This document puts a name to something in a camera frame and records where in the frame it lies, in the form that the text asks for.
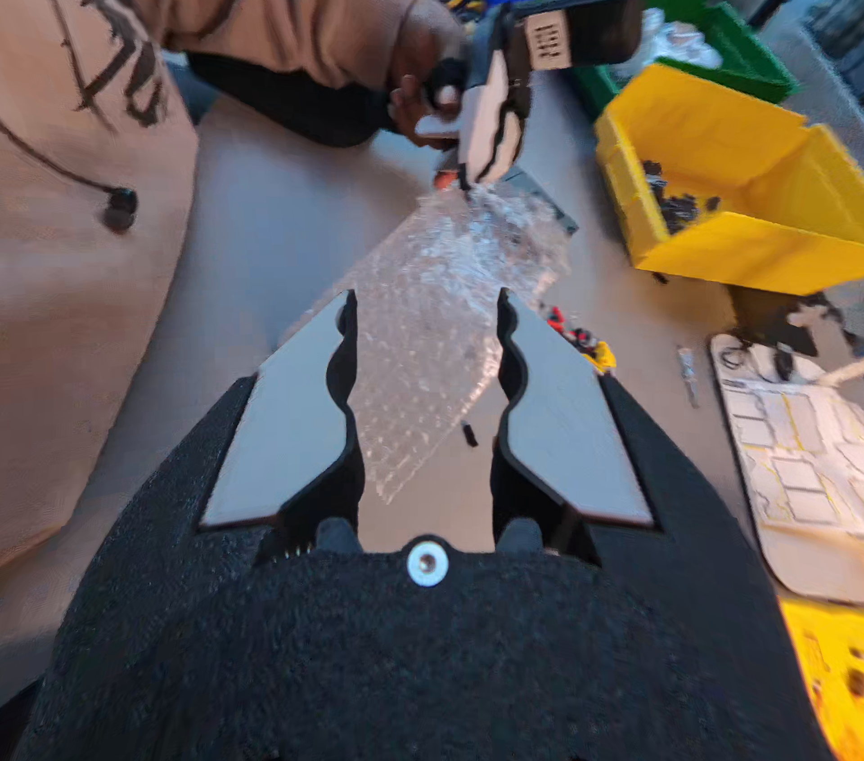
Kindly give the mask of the clear-handled screwdriver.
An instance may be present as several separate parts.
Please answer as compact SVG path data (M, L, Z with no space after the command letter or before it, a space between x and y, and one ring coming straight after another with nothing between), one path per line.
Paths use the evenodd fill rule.
M693 409L698 410L699 400L694 353L689 347L678 345L676 347L676 354L681 367L682 379L686 388L689 404Z

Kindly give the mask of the black perforated building block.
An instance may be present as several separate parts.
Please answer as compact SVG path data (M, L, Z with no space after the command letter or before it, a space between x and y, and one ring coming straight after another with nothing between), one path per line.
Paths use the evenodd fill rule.
M495 184L481 188L481 192L495 197L499 203L518 204L519 212L528 220L538 220L541 215L553 218L568 237L579 230L576 221L563 212L541 185L518 164L514 164Z

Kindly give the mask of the clear plastic-wrapped bundle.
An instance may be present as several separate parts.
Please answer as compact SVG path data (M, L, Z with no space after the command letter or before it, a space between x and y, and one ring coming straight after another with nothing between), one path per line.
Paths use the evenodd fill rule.
M666 21L664 11L649 8L643 12L642 38L634 56L635 67L643 67L668 59L707 69L719 69L720 53L707 43L704 34L691 23Z

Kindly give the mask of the green storage bin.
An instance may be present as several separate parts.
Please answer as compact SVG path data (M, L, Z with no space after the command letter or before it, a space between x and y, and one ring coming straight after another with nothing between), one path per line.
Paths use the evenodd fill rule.
M663 11L664 22L693 25L720 58L718 67L705 67L664 55L655 56L655 62L775 105L797 91L797 81L783 62L763 45L728 3L644 0L644 6Z

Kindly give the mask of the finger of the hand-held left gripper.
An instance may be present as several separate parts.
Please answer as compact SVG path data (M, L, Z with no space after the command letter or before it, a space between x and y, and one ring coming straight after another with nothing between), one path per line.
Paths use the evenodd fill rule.
M491 97L481 103L481 184L493 184L512 166L521 151L524 116L513 104Z
M510 81L502 51L494 51L483 85L469 88L460 119L460 184L493 184L512 167Z

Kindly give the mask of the grey desk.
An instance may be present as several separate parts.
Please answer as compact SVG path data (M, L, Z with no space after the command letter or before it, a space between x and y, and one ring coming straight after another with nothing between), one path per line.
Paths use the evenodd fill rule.
M188 237L161 322L68 524L2 569L2 702L36 680L87 564L131 495L233 383L416 207L437 156L389 133L319 147L228 98L199 127ZM633 270L579 103L542 76L521 166L579 226L549 299L607 341L632 396L758 546L712 383L709 335L734 312L717 284ZM699 409L676 347L695 356Z

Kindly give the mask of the heap of black building pieces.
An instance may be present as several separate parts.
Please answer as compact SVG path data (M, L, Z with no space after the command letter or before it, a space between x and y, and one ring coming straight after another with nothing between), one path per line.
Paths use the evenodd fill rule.
M681 233L701 216L712 214L720 208L719 195L704 198L694 194L672 194L658 162L646 160L642 166L645 180L670 236Z

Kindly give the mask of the person's beige hoodie torso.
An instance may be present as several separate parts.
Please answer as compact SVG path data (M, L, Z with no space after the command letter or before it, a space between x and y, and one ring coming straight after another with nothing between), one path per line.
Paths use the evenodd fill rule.
M2 564L71 518L176 271L198 139L164 50L131 0L2 0L2 120L138 195L115 234L2 136Z

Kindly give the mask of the person's left hand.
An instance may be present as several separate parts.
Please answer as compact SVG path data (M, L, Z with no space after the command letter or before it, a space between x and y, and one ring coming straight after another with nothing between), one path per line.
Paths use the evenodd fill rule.
M466 41L461 24L438 0L416 0L406 13L391 59L388 114L396 131L418 147L455 146L453 140L418 135L416 125L427 115L449 121L459 114L458 89L443 87L431 96L424 84L441 61L462 57Z

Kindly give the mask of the black box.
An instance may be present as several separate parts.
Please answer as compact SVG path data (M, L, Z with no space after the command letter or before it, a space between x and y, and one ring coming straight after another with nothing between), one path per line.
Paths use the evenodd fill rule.
M823 291L794 295L738 285L728 285L727 290L739 336L747 342L771 347L786 345L797 353L816 356L812 328L822 319L835 322L848 345L855 346L860 340Z

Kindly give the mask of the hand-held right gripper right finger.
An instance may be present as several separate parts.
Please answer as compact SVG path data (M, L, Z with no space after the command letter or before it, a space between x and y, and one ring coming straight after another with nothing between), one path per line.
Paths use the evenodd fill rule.
M496 335L506 405L492 450L495 543L517 519L558 551L592 551L589 524L655 529L599 372L508 288Z

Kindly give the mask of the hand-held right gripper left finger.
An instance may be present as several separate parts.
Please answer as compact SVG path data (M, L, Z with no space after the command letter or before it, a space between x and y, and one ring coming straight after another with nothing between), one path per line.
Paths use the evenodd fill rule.
M349 404L358 370L358 301L341 291L258 368L200 517L201 530L269 524L289 548L320 523L355 535L365 488Z

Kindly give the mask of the yellow storage bin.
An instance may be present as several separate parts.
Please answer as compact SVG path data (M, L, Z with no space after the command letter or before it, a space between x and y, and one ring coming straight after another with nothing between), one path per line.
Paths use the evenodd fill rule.
M863 611L781 598L805 689L834 757L863 758Z
M594 129L636 269L794 295L862 280L862 169L828 126L652 64ZM720 208L670 236L646 160L672 194L719 195Z

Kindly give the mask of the clear bubble wrap sheet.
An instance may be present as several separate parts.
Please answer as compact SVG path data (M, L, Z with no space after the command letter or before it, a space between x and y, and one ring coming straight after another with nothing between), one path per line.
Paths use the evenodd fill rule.
M555 220L523 216L481 188L436 190L290 326L284 344L337 293L358 301L350 396L366 483L388 505L498 374L497 301L537 306L569 273Z

